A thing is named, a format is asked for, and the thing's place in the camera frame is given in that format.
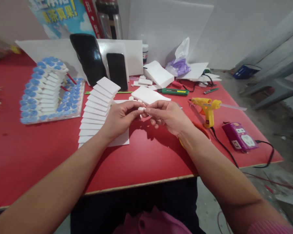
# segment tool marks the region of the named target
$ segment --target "person's right hand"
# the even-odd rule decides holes
[[[147,106],[145,113],[152,116],[151,124],[156,129],[159,125],[166,125],[168,131],[175,136],[179,136],[182,131],[194,127],[188,116],[173,101],[156,101]]]

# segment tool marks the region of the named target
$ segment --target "plastic bag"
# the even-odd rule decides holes
[[[190,38],[187,37],[182,41],[180,46],[176,49],[175,52],[175,59],[167,63],[165,69],[174,75],[175,77],[178,77],[182,74],[188,73],[191,71],[191,68],[186,63],[186,58],[189,53],[189,43]]]

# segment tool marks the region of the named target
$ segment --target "blue box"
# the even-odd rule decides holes
[[[250,64],[244,64],[240,69],[232,75],[235,79],[237,80],[242,80],[242,79],[248,79],[255,73],[259,72],[261,70],[260,67],[250,65]]]

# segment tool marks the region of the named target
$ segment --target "table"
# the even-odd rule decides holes
[[[9,206],[31,186],[56,168],[78,148],[81,118],[35,125],[20,123],[19,100],[25,84],[30,79],[35,63],[25,54],[10,55],[0,60],[0,207]],[[217,83],[219,90],[204,95],[219,99],[225,104],[237,105],[226,90]],[[129,91],[137,87],[129,86]],[[200,107],[190,108],[188,99],[203,97],[203,90],[196,88],[187,97],[167,95],[183,107],[187,116],[203,122]],[[117,94],[115,99],[128,99],[130,94]],[[235,151],[224,131],[222,122],[240,122],[249,134],[267,141],[247,115],[238,110],[220,108],[214,111],[215,130],[220,141],[232,152],[240,167],[265,164],[271,147],[260,148],[243,154]],[[197,176],[197,171],[179,140],[164,126],[156,130],[149,120],[136,121],[130,126],[130,144],[105,150],[94,170],[86,193],[98,193],[132,186],[158,183]],[[213,144],[231,160],[228,153],[212,137]],[[282,157],[275,151],[272,162]]]

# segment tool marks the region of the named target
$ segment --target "floor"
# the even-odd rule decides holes
[[[264,94],[241,98],[239,93],[246,87],[247,80],[236,80],[228,72],[212,71],[212,73],[221,76],[223,87],[239,106],[247,108],[246,114],[248,117],[284,158],[284,162],[271,164],[264,169],[245,168],[242,171],[293,186],[293,138],[273,134],[280,130],[293,129],[293,120],[290,119],[290,112],[280,103],[265,110],[252,110],[251,106],[265,98]],[[293,226],[293,190],[254,177],[252,178],[251,176],[249,177],[263,197],[288,219]],[[274,193],[266,189],[265,185],[271,188]],[[197,215],[200,227],[206,233],[221,233],[217,225],[217,217],[220,211],[221,209],[216,199],[204,186],[202,180],[198,178]],[[223,234],[229,233],[222,213],[219,214],[219,225]]]

